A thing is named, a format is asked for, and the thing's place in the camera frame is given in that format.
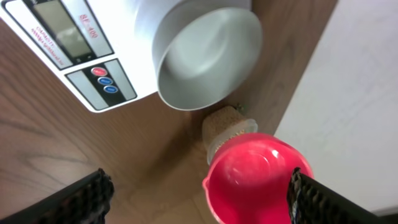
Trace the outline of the red measuring scoop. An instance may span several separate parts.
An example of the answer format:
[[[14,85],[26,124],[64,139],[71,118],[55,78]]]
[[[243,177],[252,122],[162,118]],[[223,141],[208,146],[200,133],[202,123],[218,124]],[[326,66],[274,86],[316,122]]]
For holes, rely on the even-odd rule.
[[[312,177],[298,150],[264,133],[226,141],[211,160],[202,186],[218,223],[289,223],[287,189],[298,167]]]

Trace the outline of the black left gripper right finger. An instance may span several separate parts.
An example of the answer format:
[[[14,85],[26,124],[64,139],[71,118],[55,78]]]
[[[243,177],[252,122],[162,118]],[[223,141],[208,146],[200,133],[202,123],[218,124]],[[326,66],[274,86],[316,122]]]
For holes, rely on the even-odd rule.
[[[287,203],[291,224],[386,224],[296,167],[290,176]]]

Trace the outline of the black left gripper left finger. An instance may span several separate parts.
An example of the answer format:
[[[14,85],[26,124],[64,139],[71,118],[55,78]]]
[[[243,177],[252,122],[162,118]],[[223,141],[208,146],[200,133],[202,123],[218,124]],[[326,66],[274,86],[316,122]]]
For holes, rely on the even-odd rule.
[[[1,224],[105,224],[113,195],[111,177],[98,169]]]

